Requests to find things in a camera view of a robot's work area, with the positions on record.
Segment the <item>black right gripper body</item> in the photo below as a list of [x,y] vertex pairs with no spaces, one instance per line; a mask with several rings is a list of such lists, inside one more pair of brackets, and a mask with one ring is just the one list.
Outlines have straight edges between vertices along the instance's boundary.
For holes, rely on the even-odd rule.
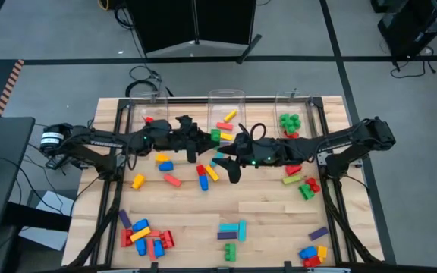
[[241,153],[241,165],[252,165],[254,167],[263,165],[273,166],[279,160],[278,150],[278,144],[273,138],[251,140],[247,143],[245,150]]

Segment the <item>black desk base bar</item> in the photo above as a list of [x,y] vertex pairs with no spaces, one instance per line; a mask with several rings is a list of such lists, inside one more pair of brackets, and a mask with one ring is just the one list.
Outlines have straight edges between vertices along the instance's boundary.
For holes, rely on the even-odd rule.
[[2,224],[42,228],[52,231],[68,231],[71,224],[71,216],[9,202],[5,209]]

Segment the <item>clear plastic bin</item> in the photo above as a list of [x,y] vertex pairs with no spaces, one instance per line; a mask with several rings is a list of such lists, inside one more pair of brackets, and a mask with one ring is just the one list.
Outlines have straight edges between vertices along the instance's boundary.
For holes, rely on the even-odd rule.
[[285,127],[293,125],[291,121],[284,127],[280,125],[283,114],[299,115],[301,127],[296,132],[299,137],[314,138],[318,136],[316,128],[316,110],[311,102],[312,97],[302,96],[297,90],[277,92],[275,95],[275,129],[279,137],[285,137]]
[[[160,91],[130,94],[125,117],[125,133],[128,135],[125,149],[130,144],[134,147],[135,142],[141,142],[146,138],[165,138],[171,130],[168,122],[168,97]],[[145,117],[153,118],[154,122],[146,124]]]
[[244,127],[247,125],[246,122],[246,96],[241,90],[233,89],[219,89],[209,92],[208,95],[208,114],[207,114],[207,130],[211,133],[211,129],[218,129],[216,127],[217,122],[222,122],[224,117],[232,110],[237,110],[237,115],[228,122],[234,125],[232,131],[220,130],[222,133],[229,133],[234,136],[234,139],[238,133],[241,133],[240,124]]

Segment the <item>black computer tower cart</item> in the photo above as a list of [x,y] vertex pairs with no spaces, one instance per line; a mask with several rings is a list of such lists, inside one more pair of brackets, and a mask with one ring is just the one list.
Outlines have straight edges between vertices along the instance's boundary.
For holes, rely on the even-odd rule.
[[437,36],[437,0],[398,0],[378,28],[392,57],[412,58]]

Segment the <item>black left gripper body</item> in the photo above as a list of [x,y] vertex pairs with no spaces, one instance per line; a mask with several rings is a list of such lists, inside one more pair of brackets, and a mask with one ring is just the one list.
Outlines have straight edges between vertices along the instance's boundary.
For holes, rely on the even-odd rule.
[[166,146],[168,148],[186,148],[188,146],[195,147],[203,138],[203,132],[198,129],[185,131],[182,129],[172,130],[167,135]]

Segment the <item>orange black hazard strip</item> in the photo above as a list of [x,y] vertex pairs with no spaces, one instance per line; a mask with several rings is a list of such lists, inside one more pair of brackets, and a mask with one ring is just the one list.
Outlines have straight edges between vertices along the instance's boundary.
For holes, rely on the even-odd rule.
[[3,115],[3,112],[9,102],[14,86],[16,85],[17,79],[20,76],[21,70],[24,66],[24,60],[18,59],[8,76],[8,79],[3,86],[2,94],[0,95],[0,117]]

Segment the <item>black partition panel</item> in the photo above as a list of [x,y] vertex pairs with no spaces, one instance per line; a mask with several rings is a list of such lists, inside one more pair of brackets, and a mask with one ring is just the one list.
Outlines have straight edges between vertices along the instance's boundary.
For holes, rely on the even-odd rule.
[[195,40],[193,0],[125,0],[143,51]]
[[236,59],[243,64],[262,39],[253,35],[257,0],[193,0],[198,40],[246,46]]

